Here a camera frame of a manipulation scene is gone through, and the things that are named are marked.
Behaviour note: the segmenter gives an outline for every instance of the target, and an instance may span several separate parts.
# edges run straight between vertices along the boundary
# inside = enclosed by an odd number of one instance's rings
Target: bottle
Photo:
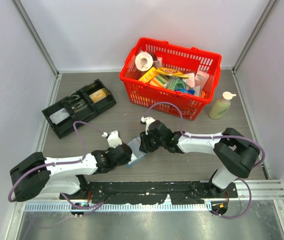
[[[212,119],[221,119],[225,116],[227,110],[231,106],[231,99],[236,96],[236,94],[232,94],[229,91],[225,91],[222,97],[217,100],[213,107],[211,108],[210,113],[208,114]]]

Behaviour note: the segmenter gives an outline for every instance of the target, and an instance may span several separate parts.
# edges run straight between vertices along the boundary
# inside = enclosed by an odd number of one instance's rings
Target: white wall
[[[222,55],[232,68],[267,0],[22,0],[59,70],[121,69],[140,37]]]
[[[279,1],[238,71],[267,166],[284,186],[284,0]]]
[[[13,204],[9,171],[30,155],[54,76],[9,0],[0,0],[0,240]]]

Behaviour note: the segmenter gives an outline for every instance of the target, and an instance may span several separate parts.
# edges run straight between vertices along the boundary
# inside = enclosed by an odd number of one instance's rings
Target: red shopping basket
[[[135,66],[135,57],[141,51],[155,53],[163,58],[163,66],[183,73],[192,73],[201,70],[210,74],[203,91],[205,97],[197,97],[187,93],[175,92],[165,88],[152,86],[149,83],[137,81],[143,73]],[[185,119],[194,120],[203,107],[213,99],[214,90],[220,77],[221,55],[199,50],[195,47],[186,48],[150,38],[141,38],[131,50],[120,72],[128,97],[132,103],[150,107],[157,102],[169,102],[178,106]],[[154,109],[179,115],[170,105],[159,104]]]

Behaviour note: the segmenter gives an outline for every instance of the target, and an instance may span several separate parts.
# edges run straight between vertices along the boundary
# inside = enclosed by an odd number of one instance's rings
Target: black compartment box
[[[90,95],[100,89],[105,89],[106,97],[94,103]],[[42,112],[51,128],[61,139],[74,131],[73,123],[75,121],[88,122],[115,104],[116,101],[112,93],[99,79],[96,79],[93,83],[73,92],[69,96],[44,109]],[[63,110],[64,114],[69,116],[55,124],[55,122],[50,119],[50,116],[61,109],[65,109]]]

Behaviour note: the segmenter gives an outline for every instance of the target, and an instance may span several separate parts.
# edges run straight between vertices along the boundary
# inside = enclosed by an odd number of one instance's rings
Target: roll of tape
[[[146,51],[140,52],[135,57],[135,65],[139,71],[148,71],[154,66],[154,62],[157,62],[157,57],[153,53]]]

